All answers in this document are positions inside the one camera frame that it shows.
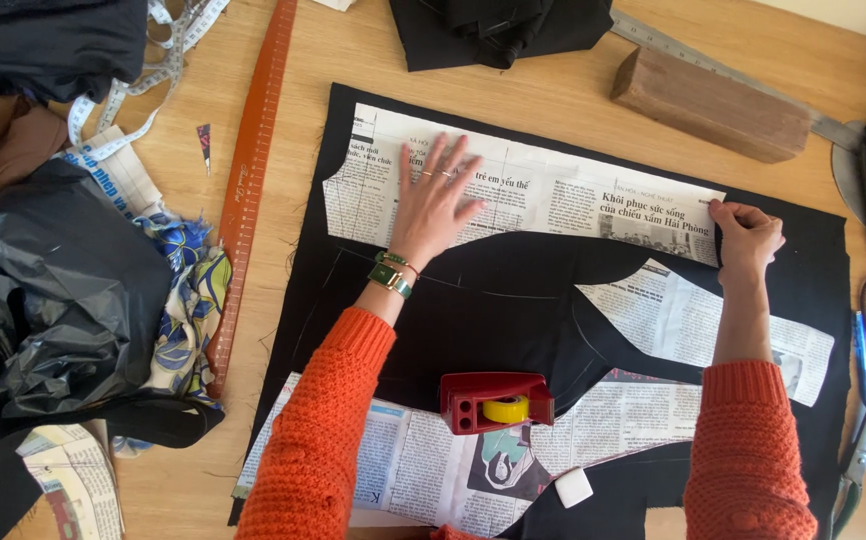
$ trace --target yellow tape roll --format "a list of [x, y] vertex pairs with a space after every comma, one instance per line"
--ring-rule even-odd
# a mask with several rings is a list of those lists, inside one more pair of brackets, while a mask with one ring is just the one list
[[526, 396], [483, 401], [483, 416], [500, 424], [518, 424], [530, 417], [530, 400]]

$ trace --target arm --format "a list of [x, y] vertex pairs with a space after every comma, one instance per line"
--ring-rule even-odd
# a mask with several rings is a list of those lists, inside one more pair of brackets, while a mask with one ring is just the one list
[[[416, 182], [411, 181], [409, 148], [403, 145], [400, 154], [399, 208], [390, 252], [419, 272], [484, 207], [480, 201], [460, 203], [482, 159], [476, 157], [448, 182], [446, 174], [436, 172], [446, 145], [441, 134]], [[461, 166], [466, 146], [466, 138], [460, 137], [444, 158], [443, 169]], [[415, 285], [412, 270], [389, 264]], [[360, 439], [402, 308], [400, 293], [370, 281], [313, 353], [293, 395], [272, 422], [256, 484], [240, 515], [237, 540], [346, 537]]]
[[766, 265], [783, 224], [757, 208], [713, 201], [723, 230], [723, 314], [683, 494], [689, 540], [811, 540], [816, 520], [800, 477], [800, 445], [772, 363]]

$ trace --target wooden block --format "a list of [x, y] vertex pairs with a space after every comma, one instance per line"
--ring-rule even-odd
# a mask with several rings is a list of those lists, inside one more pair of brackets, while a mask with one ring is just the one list
[[811, 128], [795, 104], [643, 47], [619, 66], [609, 99], [766, 164], [796, 158]]

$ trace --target hand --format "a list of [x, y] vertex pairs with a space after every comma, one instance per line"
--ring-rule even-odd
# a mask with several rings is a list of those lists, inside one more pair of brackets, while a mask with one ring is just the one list
[[715, 199], [709, 202], [709, 215], [723, 231], [720, 284], [737, 278], [765, 279], [766, 265], [775, 261], [775, 252], [787, 243], [784, 222], [755, 206]]
[[[446, 146], [447, 134], [440, 133], [416, 181], [410, 167], [410, 146], [404, 143], [399, 151], [399, 207], [392, 224], [390, 253], [403, 257], [419, 272], [450, 247], [463, 227], [487, 206], [486, 201], [460, 203], [470, 178], [483, 165], [483, 157], [474, 157], [458, 170], [467, 150], [467, 136], [456, 140], [453, 151], [441, 163]], [[452, 181], [441, 171], [449, 171]]]

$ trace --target woman's left hand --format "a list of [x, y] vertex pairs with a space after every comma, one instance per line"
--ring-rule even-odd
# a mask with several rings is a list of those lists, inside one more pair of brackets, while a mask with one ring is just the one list
[[410, 146], [404, 143], [399, 152], [399, 207], [392, 225], [390, 253], [403, 257], [419, 272], [487, 207], [486, 201], [460, 203], [470, 178], [483, 165], [483, 157], [461, 163], [467, 150], [466, 135], [456, 140], [452, 152], [441, 161], [446, 147], [447, 134], [442, 132], [427, 153], [416, 181]]

